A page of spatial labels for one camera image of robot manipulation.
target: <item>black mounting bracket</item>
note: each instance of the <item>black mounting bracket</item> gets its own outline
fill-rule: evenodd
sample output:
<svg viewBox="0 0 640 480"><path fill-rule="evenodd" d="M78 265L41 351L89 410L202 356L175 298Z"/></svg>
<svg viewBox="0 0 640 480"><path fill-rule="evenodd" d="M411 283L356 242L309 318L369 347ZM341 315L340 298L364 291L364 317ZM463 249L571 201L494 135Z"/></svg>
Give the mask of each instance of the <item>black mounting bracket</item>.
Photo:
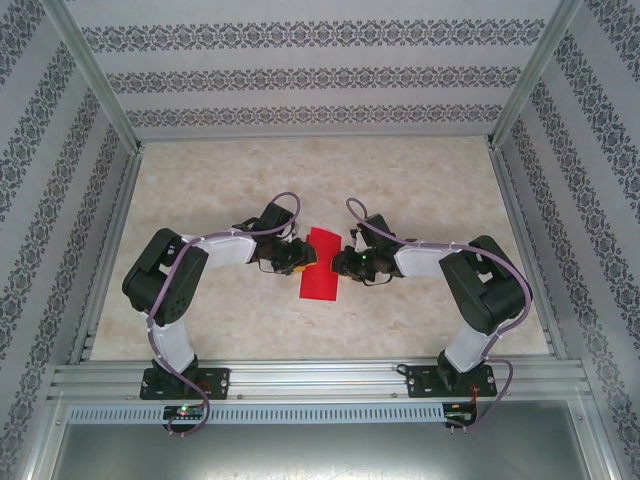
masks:
<svg viewBox="0 0 640 480"><path fill-rule="evenodd" d="M498 394L493 369L489 365L480 366L475 375L456 383L453 390L440 380L437 365L398 365L396 371L406 377L409 398L471 397L474 386L476 397L495 397Z"/></svg>
<svg viewBox="0 0 640 480"><path fill-rule="evenodd" d="M198 368L194 383L204 390L209 400L226 400L229 393L231 370L228 368ZM176 388L165 379L158 368L147 368L140 387L142 400L199 400L202 397L194 389L184 393L182 385Z"/></svg>

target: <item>damask pattern wall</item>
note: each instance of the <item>damask pattern wall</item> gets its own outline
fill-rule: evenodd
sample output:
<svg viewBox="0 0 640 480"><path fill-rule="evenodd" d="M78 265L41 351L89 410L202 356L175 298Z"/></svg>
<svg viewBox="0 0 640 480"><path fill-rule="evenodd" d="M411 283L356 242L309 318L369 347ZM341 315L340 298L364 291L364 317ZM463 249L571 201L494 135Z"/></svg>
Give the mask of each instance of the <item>damask pattern wall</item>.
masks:
<svg viewBox="0 0 640 480"><path fill-rule="evenodd" d="M490 133L558 0L68 6L142 139Z"/></svg>
<svg viewBox="0 0 640 480"><path fill-rule="evenodd" d="M640 2L586 1L502 146L567 349L640 478Z"/></svg>
<svg viewBox="0 0 640 480"><path fill-rule="evenodd" d="M129 155L35 0L0 0L0 479L66 363Z"/></svg>

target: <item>red object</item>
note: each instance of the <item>red object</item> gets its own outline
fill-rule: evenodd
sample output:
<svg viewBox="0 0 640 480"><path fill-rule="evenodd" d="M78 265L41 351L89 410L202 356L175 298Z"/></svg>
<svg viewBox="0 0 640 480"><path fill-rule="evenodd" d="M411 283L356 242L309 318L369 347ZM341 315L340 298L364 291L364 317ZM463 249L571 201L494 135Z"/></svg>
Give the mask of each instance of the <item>red object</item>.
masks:
<svg viewBox="0 0 640 480"><path fill-rule="evenodd" d="M315 248L318 262L302 272L300 298L335 302L338 274L331 271L331 261L342 250L342 237L314 227L307 236L307 242Z"/></svg>

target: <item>purple cable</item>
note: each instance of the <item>purple cable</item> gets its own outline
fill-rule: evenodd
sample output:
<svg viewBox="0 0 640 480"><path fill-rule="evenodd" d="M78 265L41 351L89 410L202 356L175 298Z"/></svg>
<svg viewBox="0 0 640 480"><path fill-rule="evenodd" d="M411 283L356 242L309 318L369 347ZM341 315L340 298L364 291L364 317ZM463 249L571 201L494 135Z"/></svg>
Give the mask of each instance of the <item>purple cable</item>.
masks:
<svg viewBox="0 0 640 480"><path fill-rule="evenodd" d="M497 255L488 252L486 250L483 250L481 248L476 248L476 247L472 247L471 245L465 245L465 244L456 244L456 243L451 243L451 244L446 244L446 243L429 243L429 242L407 242L406 240L402 240L398 237L395 237L393 235L388 234L387 232L383 232L382 230L380 230L379 228L374 227L373 225L369 224L365 219L363 219L362 217L360 217L355 210L351 207L351 202L357 203L358 206L360 206L360 208L362 208L362 211L364 213L364 216L367 217L367 207L364 206L364 203L362 203L360 200L358 200L357 198L348 198L347 199L347 209L349 210L349 212L351 213L351 215L353 215L356 220L358 220L358 222L360 222L362 225L364 225L365 227L367 227L369 230L376 232L379 235L382 235L385 238L388 238L389 240L393 240L394 242L397 242L401 245L408 245L411 247L418 247L418 248L431 248L434 250L453 250L453 249L460 249L460 250L466 250L469 252L473 252L476 254L480 254L484 257L487 257L491 260L493 260L494 262L499 263L500 265L502 265L504 268L506 268L509 273L511 273L515 279L518 281L518 283L520 284L520 287L522 287L522 291L524 293L524 310L522 310L522 313L520 314L520 316L518 317L518 319L514 322L512 322L511 324L498 329L496 331L496 335L493 336L493 338L489 341L489 343L487 344L487 346L485 347L485 349L482 351L482 357L484 357L488 362L497 362L497 363L504 363L505 365L507 365L507 367L509 368L509 375L507 377L507 381L504 384L504 387L502 387L502 390L500 391L500 393L498 394L498 396L496 397L496 399L494 400L493 404L491 405L491 407L489 408L489 410L478 420L476 421L472 426L476 426L479 423L481 423L486 417L489 416L489 414L491 414L491 412L493 412L493 409L498 405L498 403L500 402L500 400L502 400L502 398L505 396L505 394L507 393L507 389L509 388L509 386L511 385L511 381L513 380L513 364L509 361L506 360L504 358L492 358L492 359L488 359L487 355L489 353L489 350L491 350L491 348L495 345L495 343L498 341L498 338L500 338L500 336L502 336L502 334L508 332L509 330L517 327L518 325L520 325L525 318L527 318L527 315L529 315L529 311L531 310L531 293L529 290L529 284L527 283L527 281L525 280L524 276L518 271L518 269L516 267L514 267L513 265L511 265L509 262L505 261L504 259L498 257Z"/></svg>
<svg viewBox="0 0 640 480"><path fill-rule="evenodd" d="M240 232L240 231L238 231L238 232L209 233L208 235L204 235L203 237L196 237L193 240L191 240L190 242L188 242L182 248L182 250L180 250L180 253L178 253L178 256L176 257L175 261L173 262L173 266L171 267L171 270L169 271L169 275L167 275L167 279L164 281L164 285L162 285L162 288L160 289L160 293L158 294L158 297L156 298L156 301L153 304L153 307L151 308L151 311L149 312L149 316L147 317L147 337L149 338L149 343L151 344L151 349L153 350L153 353L156 355L156 358L157 358L158 362L160 364L162 364L162 366L166 370L168 370L171 374L173 374L175 377L177 377L181 382L185 383L186 385L188 385L191 388L193 388L196 392L198 392L198 394L202 397L202 400L203 400L203 403L204 403L204 406L205 406L205 409L206 409L206 413L202 417L202 420L200 421L200 423L195 425L191 430L189 430L187 432L182 432L182 433L179 434L183 438L196 433L198 430L200 430L204 426L205 423L207 423L207 420L209 419L209 414L211 413L211 403L209 402L209 397L207 397L207 394L204 392L204 390L202 390L200 387L198 387L195 383L193 383L188 378L184 377L180 372L178 372L175 368L173 368L171 365L169 365L169 363L162 357L162 353L160 352L160 349L156 345L155 339L153 338L153 326L155 325L154 318L156 316L156 313L158 313L158 309L160 308L160 305L162 304L162 301L164 300L164 297L167 294L167 291L169 290L169 285L171 284L171 280L173 280L173 277L176 274L176 270L178 268L178 265L180 265L180 262L184 258L185 253L187 252L187 250L189 250L191 247L193 247L197 243L200 243L201 241L204 241L204 240L209 240L210 238L216 238L216 237L234 237L234 236L235 237L252 237L252 236L257 236L257 235L271 235L273 233L281 232L282 230L287 228L289 225L293 225L293 223L296 221L296 218L298 218L298 215L300 214L300 206L301 206L300 197L298 197L298 195L296 195L293 192L282 192L282 193L276 195L275 197L273 197L273 199L271 200L271 203L274 203L276 200L278 200L278 199L280 199L281 197L284 197L284 196L288 196L288 197L293 197L294 198L294 200L296 201L296 211L293 214L293 217L291 217L284 225L282 225L280 227L272 228L270 230L262 230L262 231L259 231L259 232ZM172 417L171 419L169 419L169 423L167 424L167 430L169 431L169 435L171 435L171 436L178 435L177 432L175 432L175 431L173 431L171 429L171 425L172 425L174 420L175 420L175 417Z"/></svg>

